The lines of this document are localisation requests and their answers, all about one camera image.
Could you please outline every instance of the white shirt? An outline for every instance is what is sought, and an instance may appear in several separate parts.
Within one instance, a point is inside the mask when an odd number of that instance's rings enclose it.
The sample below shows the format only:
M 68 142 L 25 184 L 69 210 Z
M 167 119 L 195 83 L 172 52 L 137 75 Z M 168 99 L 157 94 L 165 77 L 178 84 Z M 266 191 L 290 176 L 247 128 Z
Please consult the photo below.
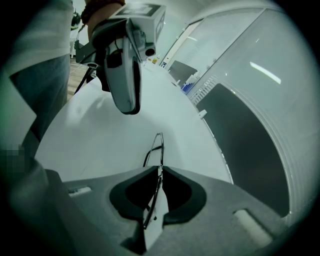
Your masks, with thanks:
M 71 0 L 53 0 L 17 38 L 5 65 L 9 76 L 35 64 L 70 54 Z

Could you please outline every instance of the blue jeans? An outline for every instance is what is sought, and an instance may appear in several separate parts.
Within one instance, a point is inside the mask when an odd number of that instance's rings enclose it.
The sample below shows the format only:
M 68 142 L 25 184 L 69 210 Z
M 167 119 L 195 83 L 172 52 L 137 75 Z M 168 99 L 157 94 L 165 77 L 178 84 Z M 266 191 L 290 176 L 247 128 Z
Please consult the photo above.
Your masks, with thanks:
M 39 141 L 67 102 L 69 72 L 70 57 L 67 54 L 30 66 L 10 77 L 36 114 L 31 131 Z

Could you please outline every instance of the hand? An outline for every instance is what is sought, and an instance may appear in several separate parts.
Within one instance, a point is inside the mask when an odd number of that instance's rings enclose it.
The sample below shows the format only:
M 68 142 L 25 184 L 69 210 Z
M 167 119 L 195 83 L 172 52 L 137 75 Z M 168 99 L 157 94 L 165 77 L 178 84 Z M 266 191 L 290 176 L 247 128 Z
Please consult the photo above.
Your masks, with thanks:
M 96 11 L 90 17 L 87 23 L 89 40 L 91 39 L 92 31 L 94 30 L 95 26 L 98 25 L 103 20 L 108 19 L 112 14 L 114 14 L 121 7 L 122 6 L 119 3 L 110 3 L 110 4 L 107 4 L 105 7 L 102 7 L 101 9 Z

